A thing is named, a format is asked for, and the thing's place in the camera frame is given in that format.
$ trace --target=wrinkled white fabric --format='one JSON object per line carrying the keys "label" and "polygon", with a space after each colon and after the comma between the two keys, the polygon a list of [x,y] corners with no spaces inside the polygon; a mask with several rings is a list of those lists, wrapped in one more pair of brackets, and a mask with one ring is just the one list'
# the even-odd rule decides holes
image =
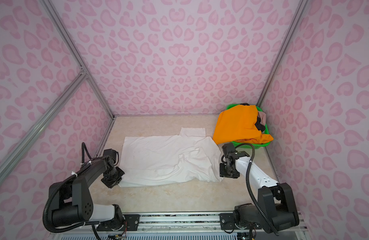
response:
{"label": "wrinkled white fabric", "polygon": [[125,137],[119,167],[121,187],[187,182],[220,182],[220,149],[205,129],[182,128],[180,135]]}

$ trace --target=orange garment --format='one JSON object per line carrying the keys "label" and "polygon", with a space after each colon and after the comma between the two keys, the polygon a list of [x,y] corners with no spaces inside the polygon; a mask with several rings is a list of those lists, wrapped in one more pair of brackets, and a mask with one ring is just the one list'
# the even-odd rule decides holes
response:
{"label": "orange garment", "polygon": [[258,110],[254,105],[236,105],[219,114],[213,140],[216,144],[224,142],[268,143],[274,138],[263,134],[255,127]]}

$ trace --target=beige tabletop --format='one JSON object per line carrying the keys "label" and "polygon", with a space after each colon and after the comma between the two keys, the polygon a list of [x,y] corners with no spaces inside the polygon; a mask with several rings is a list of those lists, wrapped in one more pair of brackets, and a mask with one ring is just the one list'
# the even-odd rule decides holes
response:
{"label": "beige tabletop", "polygon": [[[212,136],[217,119],[217,115],[118,117],[104,149],[112,148],[121,155],[124,137],[176,135],[181,127],[204,127],[206,136]],[[251,149],[247,149],[247,152],[251,156]],[[263,148],[256,149],[254,162],[276,179]],[[115,186],[112,189],[108,189],[100,180],[101,177],[90,186],[93,202],[118,204],[124,213],[231,211],[234,206],[252,202],[242,176],[238,179],[224,178],[221,182],[194,179],[177,184]]]}

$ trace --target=pink heart patterned wallpaper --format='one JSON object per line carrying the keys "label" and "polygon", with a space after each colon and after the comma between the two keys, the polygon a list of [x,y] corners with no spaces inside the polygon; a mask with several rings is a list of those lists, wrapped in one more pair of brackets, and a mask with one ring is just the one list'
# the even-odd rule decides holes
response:
{"label": "pink heart patterned wallpaper", "polygon": [[0,162],[77,73],[37,0],[0,1]]}
{"label": "pink heart patterned wallpaper", "polygon": [[268,149],[310,235],[369,239],[369,1],[314,0],[274,80]]}
{"label": "pink heart patterned wallpaper", "polygon": [[298,0],[55,0],[115,114],[259,98]]}
{"label": "pink heart patterned wallpaper", "polygon": [[109,122],[84,82],[0,187],[0,240],[47,239],[48,187],[80,168],[81,142],[94,155]]}

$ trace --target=green basket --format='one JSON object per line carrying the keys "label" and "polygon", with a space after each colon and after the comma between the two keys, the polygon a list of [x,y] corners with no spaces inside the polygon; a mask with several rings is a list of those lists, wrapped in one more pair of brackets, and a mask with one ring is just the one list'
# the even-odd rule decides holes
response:
{"label": "green basket", "polygon": [[[232,107],[235,107],[236,105],[239,105],[239,104],[230,104],[230,105],[228,105],[228,106],[227,106],[226,110],[227,110],[227,109],[230,109],[230,108],[232,108]],[[261,109],[260,107],[258,107],[258,106],[255,106],[255,107],[258,109],[258,111],[263,112],[263,111],[262,111],[262,109]],[[265,124],[265,125],[264,125],[264,127],[266,128],[266,129],[264,130],[264,133],[265,133],[265,134],[269,134],[269,130],[268,130],[268,128],[267,128],[267,124]],[[234,144],[234,146],[238,146],[239,144],[241,144],[241,142],[234,142],[234,141],[232,141],[232,143]],[[270,144],[270,142],[268,142],[268,143],[264,143],[264,144],[254,144],[254,143],[253,143],[253,146],[254,146],[254,148],[255,148],[255,149],[258,149],[258,148],[260,148],[260,147],[268,146],[269,144]],[[249,146],[249,145],[243,145],[243,146],[241,146],[241,147],[243,147],[243,148],[251,148],[251,146]]]}

